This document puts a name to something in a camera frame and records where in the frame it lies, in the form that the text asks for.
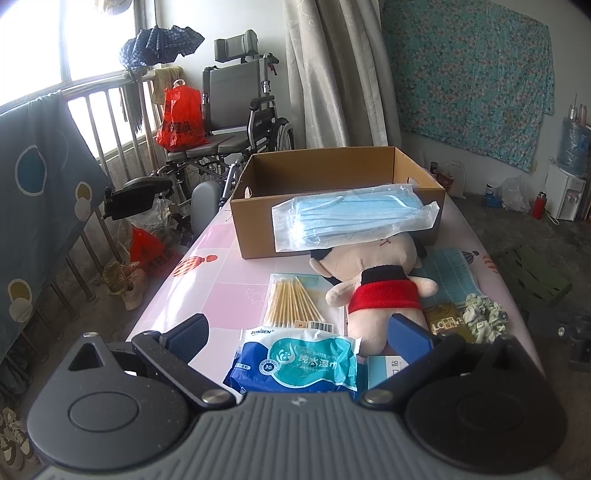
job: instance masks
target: red bag on floor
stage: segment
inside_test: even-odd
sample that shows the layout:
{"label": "red bag on floor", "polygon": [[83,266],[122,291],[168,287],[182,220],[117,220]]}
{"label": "red bag on floor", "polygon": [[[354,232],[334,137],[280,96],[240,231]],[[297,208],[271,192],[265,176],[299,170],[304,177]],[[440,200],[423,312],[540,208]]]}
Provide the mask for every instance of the red bag on floor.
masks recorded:
{"label": "red bag on floor", "polygon": [[129,261],[139,262],[139,267],[151,277],[168,277],[182,257],[180,253],[166,248],[151,233],[133,227]]}
{"label": "red bag on floor", "polygon": [[201,92],[187,85],[165,91],[162,126],[156,135],[158,145],[169,151],[182,151],[209,143],[205,139]]}

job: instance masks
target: beige curtain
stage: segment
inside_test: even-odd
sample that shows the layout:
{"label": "beige curtain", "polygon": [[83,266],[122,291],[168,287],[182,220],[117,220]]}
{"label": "beige curtain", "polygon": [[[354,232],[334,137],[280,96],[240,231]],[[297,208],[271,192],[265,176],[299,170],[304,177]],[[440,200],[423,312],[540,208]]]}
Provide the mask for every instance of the beige curtain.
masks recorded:
{"label": "beige curtain", "polygon": [[372,0],[283,0],[297,148],[401,146]]}

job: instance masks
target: teal floral fabric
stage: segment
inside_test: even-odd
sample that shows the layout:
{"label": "teal floral fabric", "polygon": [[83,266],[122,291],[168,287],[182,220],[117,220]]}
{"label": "teal floral fabric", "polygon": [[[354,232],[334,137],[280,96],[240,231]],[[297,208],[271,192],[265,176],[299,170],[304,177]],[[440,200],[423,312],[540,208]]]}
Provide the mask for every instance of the teal floral fabric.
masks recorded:
{"label": "teal floral fabric", "polygon": [[548,27],[488,0],[386,0],[400,127],[528,171],[553,114]]}

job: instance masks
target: umbrella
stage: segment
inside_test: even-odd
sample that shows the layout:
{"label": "umbrella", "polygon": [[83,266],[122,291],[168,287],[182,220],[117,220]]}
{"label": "umbrella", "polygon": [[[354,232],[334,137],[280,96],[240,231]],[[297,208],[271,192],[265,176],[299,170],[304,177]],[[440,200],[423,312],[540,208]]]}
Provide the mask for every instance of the umbrella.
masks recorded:
{"label": "umbrella", "polygon": [[203,36],[190,27],[141,30],[123,45],[119,61],[126,70],[135,71],[157,63],[172,63],[180,53],[183,57],[195,53]]}

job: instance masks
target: table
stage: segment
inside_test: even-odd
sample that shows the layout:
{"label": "table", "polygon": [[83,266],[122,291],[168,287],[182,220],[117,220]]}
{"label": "table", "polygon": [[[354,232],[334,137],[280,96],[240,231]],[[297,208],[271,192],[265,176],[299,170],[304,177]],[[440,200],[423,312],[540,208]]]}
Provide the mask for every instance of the table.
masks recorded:
{"label": "table", "polygon": [[[490,256],[451,198],[446,197],[437,242],[432,248],[465,252],[482,292],[503,306],[508,332],[515,335],[541,369],[530,334]],[[227,202],[165,280],[129,338],[144,330],[166,332],[195,313],[210,326],[209,341],[189,363],[222,383],[232,366],[241,329],[260,324],[271,273],[314,274],[309,255],[244,260],[240,256]]]}

